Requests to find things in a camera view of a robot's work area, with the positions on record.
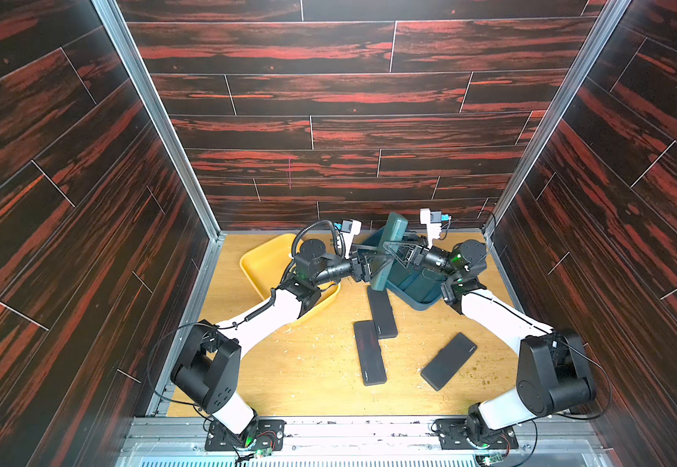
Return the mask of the yellow plastic storage tray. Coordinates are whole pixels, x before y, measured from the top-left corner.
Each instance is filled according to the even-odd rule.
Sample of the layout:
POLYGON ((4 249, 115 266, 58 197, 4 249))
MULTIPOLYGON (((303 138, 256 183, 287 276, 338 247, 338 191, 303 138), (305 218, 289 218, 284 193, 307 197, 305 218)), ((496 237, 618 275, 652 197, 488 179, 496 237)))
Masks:
MULTIPOLYGON (((239 266, 241 270, 263 300, 268 301, 270 299, 270 289, 276 288, 280 284, 282 274, 291 261, 291 246, 295 237, 294 233, 279 235, 250 250, 240 258, 239 266)), ((276 322, 291 324, 295 321, 310 319, 312 316, 320 313, 320 311, 323 311, 323 309, 330 307, 336 301, 339 292, 340 286, 338 284, 330 286, 322 293, 316 306, 301 318, 295 318, 292 315, 288 316, 272 307, 252 319, 250 324, 275 324, 276 322)))

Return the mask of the green pencil case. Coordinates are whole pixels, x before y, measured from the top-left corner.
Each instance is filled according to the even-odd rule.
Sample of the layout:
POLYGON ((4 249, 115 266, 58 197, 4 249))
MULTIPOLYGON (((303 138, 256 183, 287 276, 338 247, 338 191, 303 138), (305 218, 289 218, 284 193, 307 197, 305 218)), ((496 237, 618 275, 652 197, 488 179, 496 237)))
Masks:
POLYGON ((373 290, 385 289, 395 255, 401 246, 407 227, 408 220, 404 216, 396 212, 389 214, 375 251, 375 257, 370 263, 372 271, 370 286, 373 290))

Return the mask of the black pencil case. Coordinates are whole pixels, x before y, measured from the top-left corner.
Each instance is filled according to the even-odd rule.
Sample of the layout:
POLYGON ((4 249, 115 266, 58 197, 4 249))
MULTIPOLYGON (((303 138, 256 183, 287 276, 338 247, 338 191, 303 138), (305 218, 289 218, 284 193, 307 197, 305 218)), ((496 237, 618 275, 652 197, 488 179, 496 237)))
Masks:
POLYGON ((477 349, 473 341, 458 333, 421 370, 422 379, 436 391, 442 390, 477 349))
POLYGON ((353 323, 353 329, 364 385, 385 384, 387 374, 375 322, 373 320, 357 321, 353 323))
POLYGON ((393 309, 385 289, 375 291, 369 287, 367 296, 371 308, 377 338, 379 340, 394 339, 398 337, 399 331, 395 321, 393 309))

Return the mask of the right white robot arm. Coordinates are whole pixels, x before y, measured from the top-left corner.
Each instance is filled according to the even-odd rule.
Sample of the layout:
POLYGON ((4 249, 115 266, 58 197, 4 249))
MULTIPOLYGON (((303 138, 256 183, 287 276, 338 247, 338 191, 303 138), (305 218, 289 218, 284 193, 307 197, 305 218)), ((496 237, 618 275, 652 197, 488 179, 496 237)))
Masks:
POLYGON ((471 440, 595 400, 582 338, 520 313, 480 283, 479 274, 486 269, 484 243, 464 241, 445 251, 418 239, 400 246, 397 258, 407 268, 437 274, 445 303, 484 326, 517 356, 514 387, 469 409, 471 440))

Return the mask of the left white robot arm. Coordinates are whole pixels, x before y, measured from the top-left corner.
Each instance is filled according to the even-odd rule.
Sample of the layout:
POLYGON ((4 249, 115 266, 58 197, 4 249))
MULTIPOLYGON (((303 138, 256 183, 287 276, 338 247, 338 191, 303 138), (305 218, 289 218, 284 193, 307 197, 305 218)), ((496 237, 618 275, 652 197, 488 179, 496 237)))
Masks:
POLYGON ((309 239, 292 252, 280 284, 259 305, 229 321, 195 323, 171 371, 171 381, 194 403, 246 444, 255 437, 257 412, 237 393, 242 358, 279 328, 311 311, 321 286, 350 277, 369 282, 377 249, 358 245, 346 255, 309 239))

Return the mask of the teal plastic storage tray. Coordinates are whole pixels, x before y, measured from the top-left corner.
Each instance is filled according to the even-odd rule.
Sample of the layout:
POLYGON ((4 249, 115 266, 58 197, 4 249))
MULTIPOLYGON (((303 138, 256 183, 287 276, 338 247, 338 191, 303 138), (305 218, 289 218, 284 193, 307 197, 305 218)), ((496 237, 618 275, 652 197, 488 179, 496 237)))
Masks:
MULTIPOLYGON (((375 257, 375 251, 381 239, 383 228, 360 245, 360 252, 365 254, 370 261, 375 257)), ((401 244, 407 241, 418 241, 419 239, 427 241, 426 237, 416 235, 415 233, 408 233, 406 230, 401 244)), ((451 307, 459 302, 460 297, 463 295, 465 284, 455 286, 447 282, 431 280, 428 277, 422 276, 419 272, 405 268, 396 260, 396 256, 397 254, 387 278, 385 289, 390 289, 391 292, 417 311, 425 311, 439 300, 444 300, 451 307)))

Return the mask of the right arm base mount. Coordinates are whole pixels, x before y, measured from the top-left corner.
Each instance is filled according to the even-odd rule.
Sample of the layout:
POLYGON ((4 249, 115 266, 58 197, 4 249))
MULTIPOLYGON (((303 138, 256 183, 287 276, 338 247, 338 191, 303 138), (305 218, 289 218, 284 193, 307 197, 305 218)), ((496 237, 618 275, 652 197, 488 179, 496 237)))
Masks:
POLYGON ((511 451, 519 447, 519 441, 512 426, 491 429, 478 420, 438 418, 432 422, 431 431, 437 436, 444 451, 452 449, 511 451))

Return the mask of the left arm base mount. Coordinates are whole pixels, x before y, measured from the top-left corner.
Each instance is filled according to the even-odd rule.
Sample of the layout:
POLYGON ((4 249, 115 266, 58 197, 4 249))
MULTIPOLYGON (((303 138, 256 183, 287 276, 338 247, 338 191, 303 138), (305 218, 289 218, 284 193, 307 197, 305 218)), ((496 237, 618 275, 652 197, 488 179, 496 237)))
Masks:
POLYGON ((270 455, 281 451, 286 421, 278 418, 254 418, 237 434, 218 420, 211 422, 204 444, 206 451, 246 451, 270 455))

